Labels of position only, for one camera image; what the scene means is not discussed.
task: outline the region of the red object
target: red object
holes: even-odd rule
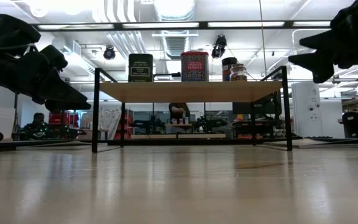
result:
[[[131,114],[125,113],[125,124],[124,124],[124,139],[131,139],[132,136],[132,125],[134,124],[134,118]],[[121,119],[117,126],[116,134],[114,135],[114,139],[121,139]]]
[[[181,55],[181,81],[208,81],[208,53],[184,52]]]
[[[71,126],[72,128],[78,128],[78,120],[80,119],[78,115],[70,114],[69,112],[63,114],[64,125]],[[49,114],[49,124],[61,124],[62,123],[62,114],[61,113],[50,113]]]

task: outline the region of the red tin can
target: red tin can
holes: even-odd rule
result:
[[[183,52],[180,56],[182,82],[208,81],[209,73],[207,52]]]

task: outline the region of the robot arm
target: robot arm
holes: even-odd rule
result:
[[[334,75],[333,65],[347,69],[358,65],[358,0],[339,11],[331,30],[300,40],[300,45],[316,49],[312,54],[293,55],[290,62],[313,72],[315,83]]]
[[[0,14],[0,86],[50,111],[90,109],[87,98],[59,77],[68,64],[63,54],[52,45],[38,52],[34,43],[40,38],[31,25]]]

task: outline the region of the black box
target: black box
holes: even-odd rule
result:
[[[130,54],[128,82],[153,81],[153,55]]]

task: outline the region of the glass jar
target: glass jar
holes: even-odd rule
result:
[[[246,67],[243,64],[232,65],[230,69],[230,81],[247,81],[249,75]]]

